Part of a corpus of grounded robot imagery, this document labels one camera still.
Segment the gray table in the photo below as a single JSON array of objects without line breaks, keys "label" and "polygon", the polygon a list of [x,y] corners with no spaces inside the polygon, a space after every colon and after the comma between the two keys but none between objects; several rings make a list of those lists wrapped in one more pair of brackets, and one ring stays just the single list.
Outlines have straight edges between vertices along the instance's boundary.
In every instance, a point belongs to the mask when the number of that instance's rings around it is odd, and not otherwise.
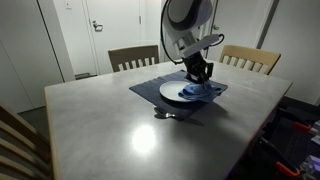
[{"label": "gray table", "polygon": [[154,117],[130,86],[184,69],[162,63],[45,88],[55,176],[61,179],[223,179],[291,82],[215,63],[229,88],[192,118]]}]

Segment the white door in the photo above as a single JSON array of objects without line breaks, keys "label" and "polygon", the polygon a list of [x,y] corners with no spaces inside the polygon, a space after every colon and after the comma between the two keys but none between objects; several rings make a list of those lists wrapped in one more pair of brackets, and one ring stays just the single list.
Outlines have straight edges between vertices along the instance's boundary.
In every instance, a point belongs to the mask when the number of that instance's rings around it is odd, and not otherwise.
[{"label": "white door", "polygon": [[224,34],[224,41],[211,47],[208,59],[219,60],[224,45],[234,44],[255,48],[269,14],[273,0],[217,1],[212,34]]},{"label": "white door", "polygon": [[86,0],[86,5],[99,72],[111,73],[113,70],[108,50],[140,45],[140,2],[139,0]]}]

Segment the chair backrest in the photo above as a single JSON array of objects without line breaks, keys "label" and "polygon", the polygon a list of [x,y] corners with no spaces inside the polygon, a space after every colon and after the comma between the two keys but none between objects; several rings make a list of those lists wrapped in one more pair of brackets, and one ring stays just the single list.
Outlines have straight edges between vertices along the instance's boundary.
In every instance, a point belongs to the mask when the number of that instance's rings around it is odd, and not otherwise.
[{"label": "chair backrest", "polygon": [[265,65],[266,68],[263,73],[269,75],[280,56],[280,53],[235,45],[225,45],[219,62],[224,63],[224,61],[226,61],[228,65],[232,64],[233,66],[248,68],[248,70],[256,72],[260,72]]},{"label": "chair backrest", "polygon": [[53,179],[48,140],[1,104],[0,137],[0,179]]},{"label": "chair backrest", "polygon": [[108,53],[114,72],[120,71],[120,65],[127,70],[159,63],[157,45],[112,49]]}]

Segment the spoon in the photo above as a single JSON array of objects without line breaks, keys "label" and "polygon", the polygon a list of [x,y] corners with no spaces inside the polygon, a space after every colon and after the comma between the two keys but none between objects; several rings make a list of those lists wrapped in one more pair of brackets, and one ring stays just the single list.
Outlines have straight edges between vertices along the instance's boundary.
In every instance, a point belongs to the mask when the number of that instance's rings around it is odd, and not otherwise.
[{"label": "spoon", "polygon": [[200,121],[197,121],[195,119],[191,119],[191,118],[182,118],[182,117],[178,117],[177,115],[175,114],[172,114],[172,113],[169,113],[169,112],[166,112],[165,110],[159,108],[159,107],[154,107],[154,111],[159,114],[160,116],[164,117],[164,118],[173,118],[177,121],[186,121],[186,122],[190,122],[190,123],[194,123],[194,124],[197,124],[197,125],[200,125],[200,126],[204,126],[204,124]]}]

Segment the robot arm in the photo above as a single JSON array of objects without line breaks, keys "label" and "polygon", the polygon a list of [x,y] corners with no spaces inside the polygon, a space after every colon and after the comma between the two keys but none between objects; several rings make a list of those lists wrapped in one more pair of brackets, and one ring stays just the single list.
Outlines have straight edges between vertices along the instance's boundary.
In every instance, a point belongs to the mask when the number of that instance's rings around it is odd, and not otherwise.
[{"label": "robot arm", "polygon": [[204,83],[211,77],[213,63],[207,63],[200,51],[217,42],[219,35],[197,41],[191,31],[206,23],[211,14],[210,0],[167,0],[163,9],[163,24],[186,65],[186,78],[195,83]]}]

